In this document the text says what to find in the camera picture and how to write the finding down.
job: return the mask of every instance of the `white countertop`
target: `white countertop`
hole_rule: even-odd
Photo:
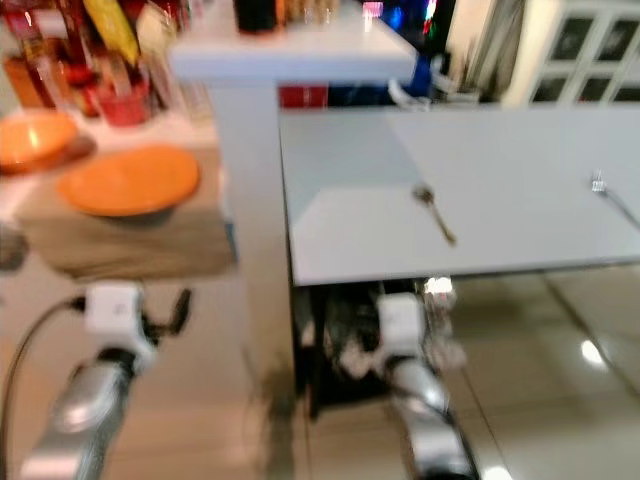
[[[297,285],[640,260],[635,107],[281,116]],[[450,247],[411,196],[429,184]]]
[[[291,25],[261,36],[239,33],[231,0],[215,0],[170,58],[184,80],[351,82],[408,80],[416,53],[382,22],[364,19],[350,0],[328,25]]]
[[[213,121],[194,124],[184,115],[165,111],[148,122],[133,127],[114,128],[103,119],[87,119],[78,112],[73,118],[82,131],[98,143],[98,150],[113,151],[153,143],[169,143],[184,148],[210,148],[218,145],[218,133]]]

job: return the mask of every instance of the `brown cloth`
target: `brown cloth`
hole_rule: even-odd
[[[82,281],[221,273],[234,258],[219,208],[219,153],[192,153],[200,165],[198,190],[183,203],[148,215],[78,212],[57,192],[61,174],[46,178],[17,212],[30,247],[54,270]]]

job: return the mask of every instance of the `orange bowl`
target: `orange bowl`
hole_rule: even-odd
[[[0,171],[15,174],[46,170],[78,135],[73,119],[59,112],[37,112],[0,122]]]
[[[156,145],[96,158],[64,175],[58,193],[81,212],[126,217],[182,202],[196,190],[199,176],[191,153]]]

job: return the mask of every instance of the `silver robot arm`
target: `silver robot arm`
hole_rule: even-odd
[[[416,480],[479,480],[473,456],[449,410],[446,388],[422,348],[425,307],[411,293],[377,302],[382,354],[378,374],[404,433],[408,470]]]
[[[98,284],[87,294],[86,325],[101,351],[79,367],[55,402],[49,423],[20,470],[21,480],[98,480],[107,451],[125,418],[133,379],[150,367],[159,340],[177,335],[191,292],[180,295],[173,321],[151,325],[142,312],[142,291],[132,283]]]

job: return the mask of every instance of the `table leg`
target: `table leg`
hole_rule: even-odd
[[[293,397],[290,280],[275,83],[211,85],[240,271],[249,350],[262,386]]]

